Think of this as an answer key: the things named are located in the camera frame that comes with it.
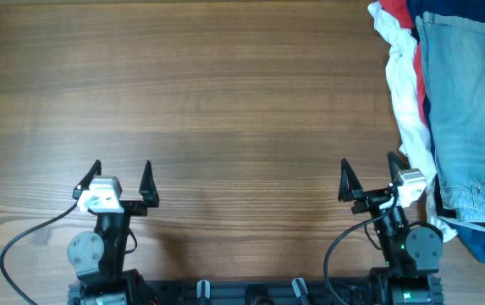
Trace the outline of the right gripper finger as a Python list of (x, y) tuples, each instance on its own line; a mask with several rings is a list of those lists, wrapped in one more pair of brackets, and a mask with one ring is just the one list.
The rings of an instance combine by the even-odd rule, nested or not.
[(352, 202), (362, 197), (363, 187), (348, 160), (343, 158), (340, 162), (340, 183), (338, 199), (343, 202)]
[(394, 186), (398, 185), (396, 180), (397, 174), (402, 171), (408, 169), (406, 163), (395, 153), (395, 152), (388, 152), (387, 159), (389, 163), (389, 173), (391, 177), (391, 182)]

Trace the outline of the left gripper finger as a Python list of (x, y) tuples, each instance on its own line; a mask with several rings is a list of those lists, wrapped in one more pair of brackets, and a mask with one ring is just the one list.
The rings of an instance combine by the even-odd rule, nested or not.
[(97, 159), (94, 164), (91, 166), (88, 173), (80, 180), (77, 186), (73, 190), (73, 199), (79, 199), (80, 196), (84, 191), (88, 191), (90, 189), (90, 184), (92, 180), (102, 173), (102, 163), (99, 159)]
[(159, 195), (153, 179), (152, 163), (147, 160), (141, 178), (139, 193), (143, 203), (149, 208), (159, 207)]

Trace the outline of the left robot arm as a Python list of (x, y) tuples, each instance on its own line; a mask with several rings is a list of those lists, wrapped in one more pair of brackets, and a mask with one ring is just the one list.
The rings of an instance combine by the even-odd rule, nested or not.
[(69, 304), (158, 304), (157, 293), (135, 269), (124, 270), (125, 256), (133, 217), (145, 217), (150, 208), (159, 206), (152, 164), (146, 162), (139, 187), (141, 200), (123, 200), (116, 176), (102, 174), (97, 160), (73, 191), (76, 206), (96, 216), (92, 231), (75, 236), (68, 245), (68, 260), (79, 280), (76, 295)]

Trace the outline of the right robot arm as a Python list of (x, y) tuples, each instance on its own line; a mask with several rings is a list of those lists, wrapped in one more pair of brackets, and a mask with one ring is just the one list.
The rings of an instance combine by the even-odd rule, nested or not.
[(339, 300), (351, 304), (442, 304), (439, 270), (444, 235), (425, 221), (409, 222), (404, 207), (425, 192), (426, 178), (410, 169), (394, 153), (388, 153), (389, 185), (366, 191), (355, 171), (341, 160), (339, 200), (352, 202), (353, 214), (368, 213), (385, 265), (372, 268), (360, 284), (342, 288)]

